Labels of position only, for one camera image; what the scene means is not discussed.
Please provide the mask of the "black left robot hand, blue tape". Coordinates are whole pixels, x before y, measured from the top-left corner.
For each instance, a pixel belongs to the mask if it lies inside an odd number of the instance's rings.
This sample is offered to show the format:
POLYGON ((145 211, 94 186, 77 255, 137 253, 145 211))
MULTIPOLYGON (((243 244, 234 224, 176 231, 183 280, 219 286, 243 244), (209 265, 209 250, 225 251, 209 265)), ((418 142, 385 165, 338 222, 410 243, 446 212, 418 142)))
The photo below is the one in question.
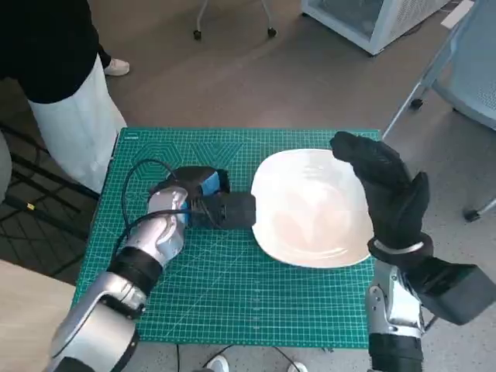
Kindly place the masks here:
POLYGON ((192 198, 200 195, 230 193, 229 175, 226 170, 209 166, 186 166, 174 170, 165 185, 185 189, 192 198))

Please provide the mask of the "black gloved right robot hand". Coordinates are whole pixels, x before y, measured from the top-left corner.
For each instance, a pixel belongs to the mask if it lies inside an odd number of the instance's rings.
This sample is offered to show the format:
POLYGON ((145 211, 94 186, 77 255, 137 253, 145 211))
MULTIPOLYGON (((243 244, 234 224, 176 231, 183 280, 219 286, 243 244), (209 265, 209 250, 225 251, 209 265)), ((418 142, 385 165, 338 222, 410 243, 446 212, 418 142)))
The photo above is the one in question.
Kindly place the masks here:
POLYGON ((427 174, 412 177, 399 153, 381 141, 337 132, 330 145, 334 157, 350 164, 363 186, 374 237, 392 250, 419 243, 429 204, 427 174))

